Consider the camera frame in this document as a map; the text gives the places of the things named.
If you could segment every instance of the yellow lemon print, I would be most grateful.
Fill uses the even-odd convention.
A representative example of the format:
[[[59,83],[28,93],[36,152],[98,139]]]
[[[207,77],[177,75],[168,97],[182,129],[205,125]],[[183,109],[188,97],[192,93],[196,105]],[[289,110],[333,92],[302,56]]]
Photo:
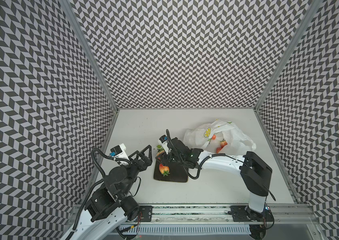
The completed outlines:
[[[211,134],[211,128],[207,128],[206,132],[204,133],[204,137],[209,137]]]

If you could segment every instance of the geometric patterned wallpaper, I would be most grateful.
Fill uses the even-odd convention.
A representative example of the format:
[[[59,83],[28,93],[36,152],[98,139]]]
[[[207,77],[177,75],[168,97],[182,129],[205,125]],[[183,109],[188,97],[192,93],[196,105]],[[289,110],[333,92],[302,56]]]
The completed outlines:
[[[113,112],[57,0],[0,1],[0,239],[57,239]]]
[[[339,239],[339,0],[324,0],[260,113],[301,200]]]
[[[71,0],[119,108],[254,107],[311,0]]]

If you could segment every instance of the chevron pattern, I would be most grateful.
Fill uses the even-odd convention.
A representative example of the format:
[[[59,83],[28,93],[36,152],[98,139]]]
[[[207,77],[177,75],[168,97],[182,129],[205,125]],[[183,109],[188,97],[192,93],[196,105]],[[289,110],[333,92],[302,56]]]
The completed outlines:
[[[339,240],[339,0],[325,0],[261,109],[301,195]]]
[[[120,108],[252,107],[310,0],[71,0]]]
[[[113,112],[56,0],[0,0],[0,239],[58,239]]]

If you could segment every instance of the table surface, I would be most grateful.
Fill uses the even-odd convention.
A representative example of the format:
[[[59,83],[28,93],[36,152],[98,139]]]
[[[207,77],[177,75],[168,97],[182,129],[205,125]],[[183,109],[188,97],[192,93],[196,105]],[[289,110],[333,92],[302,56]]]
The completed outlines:
[[[152,146],[153,155],[157,152],[157,140],[169,129],[171,137],[182,140],[186,129],[194,129],[216,119],[234,122],[255,143],[254,151],[273,170],[267,203],[293,204],[276,160],[268,146],[253,109],[126,109],[120,110],[114,126],[107,151],[121,143],[127,147],[127,154],[141,151],[147,145]],[[104,159],[101,167],[105,173],[117,166],[117,163]],[[240,175],[228,172],[202,169],[197,180],[188,178],[187,183],[163,182],[153,179],[153,163],[147,170],[140,172],[141,186],[134,199],[140,204],[228,204],[248,203],[249,191]],[[196,175],[196,169],[190,169]],[[132,188],[135,193],[138,183]]]

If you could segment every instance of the plastic bag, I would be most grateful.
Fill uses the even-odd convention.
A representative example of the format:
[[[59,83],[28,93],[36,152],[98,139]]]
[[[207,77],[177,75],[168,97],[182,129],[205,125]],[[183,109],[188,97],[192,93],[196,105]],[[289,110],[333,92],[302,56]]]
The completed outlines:
[[[203,124],[194,130],[187,129],[183,143],[189,148],[201,148],[209,152],[216,152],[216,148],[220,147],[220,141],[223,139],[227,141],[227,145],[223,147],[220,153],[244,155],[247,151],[256,149],[256,144],[236,124],[222,119]]]

